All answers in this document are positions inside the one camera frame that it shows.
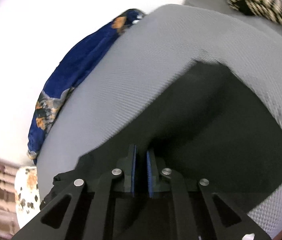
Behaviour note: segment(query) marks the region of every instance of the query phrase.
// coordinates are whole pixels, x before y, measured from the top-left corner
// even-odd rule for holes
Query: black cloth
[[[139,116],[100,147],[58,174],[45,206],[73,180],[116,168],[130,144],[140,168],[154,149],[185,178],[206,178],[245,212],[282,183],[282,130],[265,105],[222,64],[194,62]],[[137,178],[145,180],[146,174]]]

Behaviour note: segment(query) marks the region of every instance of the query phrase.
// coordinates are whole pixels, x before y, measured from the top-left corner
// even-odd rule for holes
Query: gray chair
[[[165,5],[127,30],[64,105],[38,158],[41,199],[56,174],[117,133],[194,59],[225,62],[282,128],[282,26],[243,16],[226,0]],[[274,238],[282,185],[249,216]]]

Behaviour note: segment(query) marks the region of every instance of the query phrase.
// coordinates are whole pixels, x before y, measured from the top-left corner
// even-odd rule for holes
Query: blue floral cloth
[[[45,83],[35,106],[27,155],[36,164],[41,146],[71,92],[91,73],[126,28],[145,14],[129,9],[95,33],[77,43],[63,58]]]

